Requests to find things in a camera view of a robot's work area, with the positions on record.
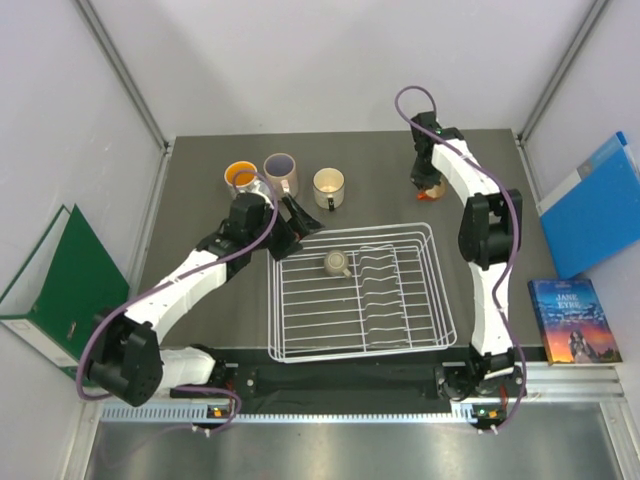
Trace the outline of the small orange cup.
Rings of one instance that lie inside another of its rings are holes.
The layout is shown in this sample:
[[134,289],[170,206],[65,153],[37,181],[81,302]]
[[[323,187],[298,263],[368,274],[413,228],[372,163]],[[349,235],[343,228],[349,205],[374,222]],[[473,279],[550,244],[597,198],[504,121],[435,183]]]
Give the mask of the small orange cup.
[[424,201],[437,201],[441,199],[446,193],[446,181],[441,180],[439,183],[433,185],[430,188],[420,190],[417,194],[418,200]]

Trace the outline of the cream dimpled mug black handle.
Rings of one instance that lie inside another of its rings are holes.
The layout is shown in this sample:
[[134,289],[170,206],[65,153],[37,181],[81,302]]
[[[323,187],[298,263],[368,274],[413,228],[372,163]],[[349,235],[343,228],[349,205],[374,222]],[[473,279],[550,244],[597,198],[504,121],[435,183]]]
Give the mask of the cream dimpled mug black handle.
[[312,180],[315,203],[330,212],[335,211],[344,201],[345,177],[335,168],[318,170]]

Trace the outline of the small grey cup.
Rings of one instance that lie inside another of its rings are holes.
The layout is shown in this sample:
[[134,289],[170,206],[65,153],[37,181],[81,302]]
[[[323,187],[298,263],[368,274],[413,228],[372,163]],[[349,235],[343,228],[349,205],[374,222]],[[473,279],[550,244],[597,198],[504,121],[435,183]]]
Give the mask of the small grey cup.
[[324,270],[329,276],[350,278],[349,260],[345,252],[331,250],[324,257]]

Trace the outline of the pink iridescent mug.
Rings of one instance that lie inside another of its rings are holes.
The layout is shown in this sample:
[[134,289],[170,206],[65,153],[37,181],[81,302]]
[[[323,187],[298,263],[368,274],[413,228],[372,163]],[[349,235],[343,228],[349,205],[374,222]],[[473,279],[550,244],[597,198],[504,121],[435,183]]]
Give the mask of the pink iridescent mug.
[[299,191],[297,166],[294,158],[286,153],[275,153],[263,163],[265,176],[280,198],[285,194],[295,198]]

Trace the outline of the white floral iridescent mug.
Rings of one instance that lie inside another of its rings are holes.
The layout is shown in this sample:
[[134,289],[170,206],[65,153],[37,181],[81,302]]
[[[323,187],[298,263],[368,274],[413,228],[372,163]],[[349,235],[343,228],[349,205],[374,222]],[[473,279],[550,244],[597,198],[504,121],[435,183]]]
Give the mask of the white floral iridescent mug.
[[257,167],[248,161],[237,161],[230,164],[224,172],[224,181],[229,188],[232,198],[236,198],[240,193],[247,193],[246,187],[257,175]]

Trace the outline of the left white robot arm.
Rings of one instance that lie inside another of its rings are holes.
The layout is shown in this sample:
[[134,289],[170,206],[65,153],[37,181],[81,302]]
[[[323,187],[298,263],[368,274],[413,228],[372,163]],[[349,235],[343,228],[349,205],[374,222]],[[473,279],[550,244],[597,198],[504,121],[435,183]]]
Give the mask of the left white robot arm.
[[246,267],[255,250],[275,260],[302,248],[302,240],[323,229],[290,195],[272,201],[240,193],[218,229],[203,238],[186,260],[158,285],[97,318],[78,365],[76,386],[85,380],[138,407],[157,391],[187,389],[216,396],[227,374],[214,351],[203,345],[163,349],[173,326],[210,292]]

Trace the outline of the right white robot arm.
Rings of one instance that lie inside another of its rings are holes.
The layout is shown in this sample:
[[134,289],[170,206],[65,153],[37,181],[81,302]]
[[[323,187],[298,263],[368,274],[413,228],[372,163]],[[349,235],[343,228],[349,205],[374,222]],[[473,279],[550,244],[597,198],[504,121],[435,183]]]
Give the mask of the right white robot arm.
[[412,183],[433,199],[447,184],[463,204],[458,248],[468,263],[474,287],[474,330],[469,357],[463,367],[446,368],[441,386],[447,396],[461,401],[471,394],[487,396],[514,375],[514,342],[508,318],[511,254],[520,249],[522,195],[516,189],[502,193],[471,154],[461,132],[443,128],[436,113],[411,119],[416,159]]

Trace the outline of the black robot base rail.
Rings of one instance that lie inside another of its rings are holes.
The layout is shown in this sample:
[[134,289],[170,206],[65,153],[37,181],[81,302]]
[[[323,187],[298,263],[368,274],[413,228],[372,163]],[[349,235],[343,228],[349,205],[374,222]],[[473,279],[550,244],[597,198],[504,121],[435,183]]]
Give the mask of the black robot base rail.
[[[241,411],[249,415],[383,415],[448,413],[457,402],[441,386],[446,368],[465,365],[469,352],[454,347],[443,352],[392,355],[327,362],[284,364],[259,349],[217,349],[216,365],[194,397],[211,388],[235,392]],[[491,390],[463,400],[502,395],[514,400],[524,391],[521,369]]]

